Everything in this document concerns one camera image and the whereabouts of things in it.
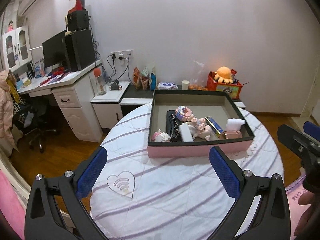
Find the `person's hand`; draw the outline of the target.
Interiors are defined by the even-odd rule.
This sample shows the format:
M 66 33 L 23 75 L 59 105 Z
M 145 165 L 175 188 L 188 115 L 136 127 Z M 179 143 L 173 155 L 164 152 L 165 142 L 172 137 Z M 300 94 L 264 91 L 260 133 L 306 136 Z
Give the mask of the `person's hand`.
M 310 191 L 303 193 L 299 200 L 299 205 L 310 205 L 308 209 L 301 215 L 300 220 L 297 224 L 297 227 L 294 231 L 294 236 L 298 236 L 303 232 L 306 225 L 308 224 L 310 218 L 315 213 L 317 207 L 319 206 L 319 194 L 314 194 Z

